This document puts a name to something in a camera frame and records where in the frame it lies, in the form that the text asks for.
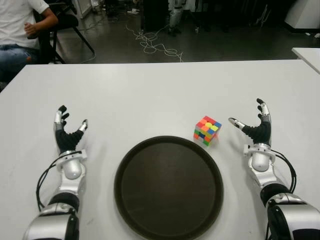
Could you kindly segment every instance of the jeans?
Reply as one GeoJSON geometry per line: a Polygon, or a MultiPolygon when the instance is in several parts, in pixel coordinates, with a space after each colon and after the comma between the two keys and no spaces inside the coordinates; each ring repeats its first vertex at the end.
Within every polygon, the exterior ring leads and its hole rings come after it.
{"type": "Polygon", "coordinates": [[[0,82],[10,82],[27,64],[36,64],[39,50],[17,44],[0,45],[0,82]]]}

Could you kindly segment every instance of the person's arm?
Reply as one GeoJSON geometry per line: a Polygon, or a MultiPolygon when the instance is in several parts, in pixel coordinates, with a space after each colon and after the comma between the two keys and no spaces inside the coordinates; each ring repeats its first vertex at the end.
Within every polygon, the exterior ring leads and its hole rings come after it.
{"type": "Polygon", "coordinates": [[[58,18],[49,7],[44,10],[42,15],[44,16],[44,19],[42,21],[39,21],[35,24],[31,24],[29,22],[26,22],[24,24],[24,31],[28,36],[35,35],[43,30],[47,30],[58,23],[58,18]]]}

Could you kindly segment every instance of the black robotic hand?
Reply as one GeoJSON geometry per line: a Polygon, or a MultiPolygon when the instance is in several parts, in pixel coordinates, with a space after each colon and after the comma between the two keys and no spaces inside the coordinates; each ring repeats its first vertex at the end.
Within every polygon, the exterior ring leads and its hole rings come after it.
{"type": "Polygon", "coordinates": [[[259,126],[245,125],[233,117],[230,117],[229,121],[248,135],[254,144],[266,144],[271,147],[271,115],[267,104],[263,100],[257,98],[256,101],[260,104],[258,109],[261,112],[261,114],[258,114],[258,118],[261,120],[259,126]]]}
{"type": "Polygon", "coordinates": [[[54,119],[55,140],[59,147],[60,154],[66,151],[75,151],[77,144],[88,128],[88,120],[84,120],[77,131],[66,133],[64,126],[67,124],[66,118],[69,117],[69,113],[65,113],[66,111],[67,108],[62,105],[58,111],[56,111],[54,119]]]}

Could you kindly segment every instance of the round tray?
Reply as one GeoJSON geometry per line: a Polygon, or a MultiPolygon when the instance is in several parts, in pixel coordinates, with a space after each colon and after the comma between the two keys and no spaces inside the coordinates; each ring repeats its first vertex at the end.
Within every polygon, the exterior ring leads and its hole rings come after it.
{"type": "Polygon", "coordinates": [[[175,136],[147,139],[123,158],[114,182],[117,208],[138,234],[152,240],[190,240],[216,220],[223,182],[211,156],[175,136]]]}

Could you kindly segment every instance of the person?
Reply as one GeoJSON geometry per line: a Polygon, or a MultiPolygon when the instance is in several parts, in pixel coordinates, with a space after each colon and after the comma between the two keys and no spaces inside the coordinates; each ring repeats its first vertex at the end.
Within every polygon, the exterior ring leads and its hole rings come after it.
{"type": "Polygon", "coordinates": [[[25,65],[37,63],[40,45],[35,36],[57,23],[43,0],[0,0],[0,82],[10,82],[25,65]],[[36,23],[33,10],[42,21],[36,23]]]}

